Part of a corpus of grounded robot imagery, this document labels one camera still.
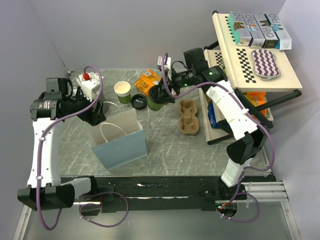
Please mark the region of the green paper coffee cup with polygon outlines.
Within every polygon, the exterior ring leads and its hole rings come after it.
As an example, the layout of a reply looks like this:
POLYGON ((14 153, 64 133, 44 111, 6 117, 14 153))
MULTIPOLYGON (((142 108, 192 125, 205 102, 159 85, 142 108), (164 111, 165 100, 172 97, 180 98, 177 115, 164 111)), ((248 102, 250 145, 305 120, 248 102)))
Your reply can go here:
POLYGON ((168 102, 165 99, 165 95, 161 86, 155 85, 149 89, 147 104, 150 110, 155 112, 159 111, 163 105, 167 103, 168 102))

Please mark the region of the blue white paper bag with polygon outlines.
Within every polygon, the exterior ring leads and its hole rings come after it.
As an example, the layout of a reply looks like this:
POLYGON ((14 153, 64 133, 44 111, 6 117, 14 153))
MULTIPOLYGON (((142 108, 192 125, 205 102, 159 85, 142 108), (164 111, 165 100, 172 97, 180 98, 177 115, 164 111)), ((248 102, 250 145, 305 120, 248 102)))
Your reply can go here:
POLYGON ((134 108, 108 116, 96 126, 87 124, 89 146, 111 170, 148 155, 146 134, 134 108))

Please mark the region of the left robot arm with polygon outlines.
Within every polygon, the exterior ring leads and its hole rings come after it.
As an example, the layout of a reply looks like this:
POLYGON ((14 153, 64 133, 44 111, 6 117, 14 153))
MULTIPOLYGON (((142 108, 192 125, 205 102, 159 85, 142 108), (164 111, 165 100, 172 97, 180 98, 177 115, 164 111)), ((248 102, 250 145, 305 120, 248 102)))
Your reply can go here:
POLYGON ((65 120, 78 117, 95 127, 106 120, 102 77, 96 72, 78 76, 74 87, 68 78, 47 78, 46 90, 33 101, 30 114, 34 132, 33 160, 27 187, 17 199, 34 211, 70 208, 83 196, 95 200, 99 188, 94 176, 62 183, 59 170, 60 140, 65 120))

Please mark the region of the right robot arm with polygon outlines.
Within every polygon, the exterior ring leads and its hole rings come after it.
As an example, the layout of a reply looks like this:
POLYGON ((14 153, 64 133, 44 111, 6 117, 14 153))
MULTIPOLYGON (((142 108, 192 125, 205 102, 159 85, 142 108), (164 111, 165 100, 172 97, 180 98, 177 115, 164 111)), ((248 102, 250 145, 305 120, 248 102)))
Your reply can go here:
POLYGON ((159 83, 150 88, 148 97, 157 105, 174 103, 184 95, 181 89, 201 89, 218 107, 224 116, 230 135, 235 141, 227 147, 228 163, 220 177, 222 184, 218 193, 223 199, 230 199, 251 161, 271 136, 265 126, 252 117, 250 110, 238 98, 230 81, 220 66, 210 66, 201 48, 183 53, 185 71, 176 72, 169 62, 168 53, 157 59, 162 73, 159 83))

